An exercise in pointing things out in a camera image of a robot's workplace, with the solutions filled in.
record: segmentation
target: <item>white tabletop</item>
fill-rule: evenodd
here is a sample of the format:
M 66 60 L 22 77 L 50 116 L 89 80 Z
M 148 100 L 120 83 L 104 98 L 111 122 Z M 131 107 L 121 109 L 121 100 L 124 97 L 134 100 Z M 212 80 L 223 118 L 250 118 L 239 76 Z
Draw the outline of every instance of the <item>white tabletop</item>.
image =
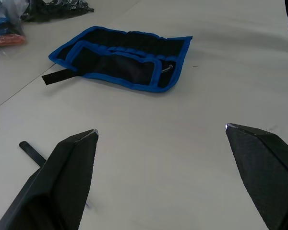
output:
M 59 141 L 96 128 L 92 208 L 79 229 L 266 230 L 224 126 L 269 130 L 288 143 L 284 3 L 142 0 L 108 27 L 193 35 L 177 85 L 152 94 L 83 78 L 46 86 L 38 77 L 24 87 L 0 106 L 0 218 L 38 168 L 19 142 L 48 157 Z

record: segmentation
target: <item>black velcro strap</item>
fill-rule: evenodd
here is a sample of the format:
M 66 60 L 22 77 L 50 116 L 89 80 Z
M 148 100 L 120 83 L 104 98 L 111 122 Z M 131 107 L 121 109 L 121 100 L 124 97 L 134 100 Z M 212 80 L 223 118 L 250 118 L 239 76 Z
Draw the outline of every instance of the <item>black velcro strap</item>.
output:
M 50 85 L 59 81 L 63 81 L 69 78 L 73 78 L 76 76 L 80 76 L 79 73 L 74 72 L 70 69 L 60 70 L 58 72 L 50 73 L 47 75 L 42 76 L 46 85 Z

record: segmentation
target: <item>blue tool pouch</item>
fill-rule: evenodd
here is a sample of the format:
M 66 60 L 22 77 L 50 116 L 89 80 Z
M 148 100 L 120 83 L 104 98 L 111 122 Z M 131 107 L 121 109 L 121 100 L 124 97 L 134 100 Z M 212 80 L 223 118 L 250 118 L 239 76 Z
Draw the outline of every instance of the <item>blue tool pouch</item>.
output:
M 44 75 L 46 83 L 82 76 L 134 90 L 165 92 L 179 79 L 192 37 L 162 38 L 94 26 L 62 45 L 49 59 L 67 68 Z

